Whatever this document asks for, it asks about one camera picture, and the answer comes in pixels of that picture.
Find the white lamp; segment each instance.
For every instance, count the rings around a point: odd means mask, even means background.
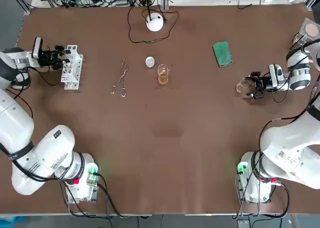
[[[163,27],[164,18],[158,12],[149,13],[149,16],[146,18],[146,26],[152,32],[157,32]]]

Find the beaker with orange liquid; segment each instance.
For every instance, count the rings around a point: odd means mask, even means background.
[[[169,71],[168,66],[161,64],[158,67],[158,81],[160,85],[166,85],[169,80]]]

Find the green sponge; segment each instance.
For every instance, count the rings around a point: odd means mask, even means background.
[[[232,63],[228,42],[217,42],[212,47],[219,67],[227,66]]]

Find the gray floor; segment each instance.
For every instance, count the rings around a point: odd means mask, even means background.
[[[139,228],[161,228],[161,215],[149,217],[148,219],[139,219]],[[266,219],[261,216],[251,218],[253,225],[255,220]],[[318,215],[297,215],[294,227],[291,215],[287,215],[282,220],[282,228],[315,228],[318,227],[320,216]],[[127,219],[116,218],[112,221],[113,228],[138,228],[137,217]],[[111,228],[108,221],[100,219],[75,218],[70,216],[45,216],[28,217],[25,221],[16,223],[14,228]],[[237,228],[237,221],[231,216],[183,216],[183,215],[165,215],[163,228]],[[279,228],[280,219],[257,222],[254,228]]]

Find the orange liquid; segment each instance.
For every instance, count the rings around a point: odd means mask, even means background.
[[[161,85],[166,85],[168,83],[168,74],[166,72],[162,72],[158,76],[158,81]]]

